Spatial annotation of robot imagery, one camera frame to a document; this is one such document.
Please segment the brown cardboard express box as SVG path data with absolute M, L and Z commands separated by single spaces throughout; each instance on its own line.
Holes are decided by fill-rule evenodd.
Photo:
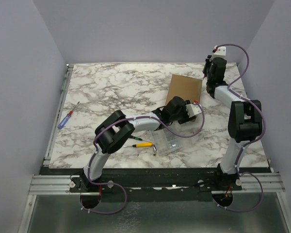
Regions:
M 181 97 L 183 100 L 189 100 L 191 104 L 195 100 L 200 101 L 201 86 L 201 79 L 173 74 L 165 105 L 175 96 Z

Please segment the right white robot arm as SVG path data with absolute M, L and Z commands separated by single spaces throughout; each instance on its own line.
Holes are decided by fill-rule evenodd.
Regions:
M 213 184 L 219 190 L 224 190 L 231 183 L 228 175 L 239 171 L 249 143 L 261 135 L 263 124 L 260 115 L 261 103 L 258 100 L 244 100 L 237 93 L 232 93 L 224 81 L 227 61 L 223 57 L 208 55 L 203 68 L 207 78 L 207 93 L 214 99 L 229 107 L 228 134 L 230 142 L 219 168 L 222 173 L 213 177 Z

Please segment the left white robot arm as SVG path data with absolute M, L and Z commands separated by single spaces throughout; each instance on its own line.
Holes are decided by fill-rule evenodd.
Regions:
M 200 113 L 202 110 L 198 103 L 178 96 L 173 97 L 166 106 L 143 115 L 127 116 L 121 110 L 113 112 L 95 130 L 95 150 L 88 165 L 83 168 L 82 188 L 88 192 L 96 189 L 97 179 L 102 175 L 108 158 L 121 149 L 133 133 L 161 130 L 173 122 L 183 124 L 196 119 Z

